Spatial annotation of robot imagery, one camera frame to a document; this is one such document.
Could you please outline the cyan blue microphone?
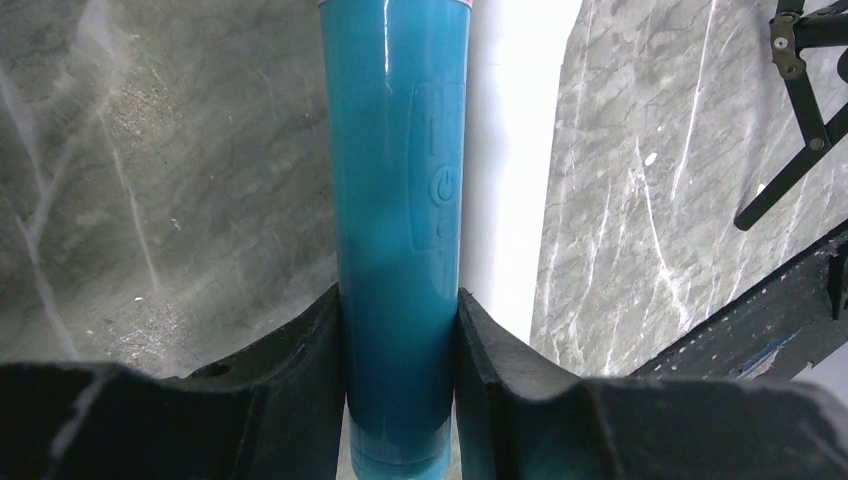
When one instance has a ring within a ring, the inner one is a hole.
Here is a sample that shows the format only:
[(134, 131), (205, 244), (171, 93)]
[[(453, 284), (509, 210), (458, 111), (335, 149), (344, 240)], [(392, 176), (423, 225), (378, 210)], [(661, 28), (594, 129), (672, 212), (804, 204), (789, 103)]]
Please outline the cyan blue microphone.
[(323, 1), (352, 467), (450, 465), (468, 1)]

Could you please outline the white microphone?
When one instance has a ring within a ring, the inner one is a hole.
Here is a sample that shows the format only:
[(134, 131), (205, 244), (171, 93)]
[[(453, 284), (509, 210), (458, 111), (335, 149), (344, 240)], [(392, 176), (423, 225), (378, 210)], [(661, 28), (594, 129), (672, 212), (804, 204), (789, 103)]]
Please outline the white microphone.
[(460, 284), (531, 337), (560, 74), (579, 1), (476, 1), (469, 40)]

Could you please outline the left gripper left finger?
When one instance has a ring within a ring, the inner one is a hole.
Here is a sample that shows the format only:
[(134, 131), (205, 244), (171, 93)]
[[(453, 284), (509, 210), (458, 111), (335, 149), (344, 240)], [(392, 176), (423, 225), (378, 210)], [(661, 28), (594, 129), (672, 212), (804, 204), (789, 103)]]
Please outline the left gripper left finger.
[(187, 377), (117, 363), (1, 368), (5, 479), (332, 479), (345, 402), (339, 293)]

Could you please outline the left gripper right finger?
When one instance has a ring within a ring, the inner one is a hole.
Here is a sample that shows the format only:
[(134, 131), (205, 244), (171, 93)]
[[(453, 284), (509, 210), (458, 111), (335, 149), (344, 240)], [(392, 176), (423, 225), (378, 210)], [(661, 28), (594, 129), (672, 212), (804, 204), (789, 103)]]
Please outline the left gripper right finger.
[(456, 323), (466, 479), (843, 479), (847, 410), (793, 381), (581, 378), (468, 292)]

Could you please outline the black tripod stand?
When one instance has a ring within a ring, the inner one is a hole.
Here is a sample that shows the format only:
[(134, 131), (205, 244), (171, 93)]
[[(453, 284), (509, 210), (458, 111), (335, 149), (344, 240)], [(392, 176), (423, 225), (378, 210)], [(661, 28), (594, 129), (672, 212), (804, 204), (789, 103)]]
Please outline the black tripod stand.
[(812, 13), (802, 1), (780, 1), (769, 22), (772, 63), (781, 76), (799, 126), (804, 147), (734, 218), (734, 226), (750, 230), (822, 158), (847, 135), (847, 107), (825, 121), (801, 58), (806, 49), (847, 46), (847, 3), (835, 1)]

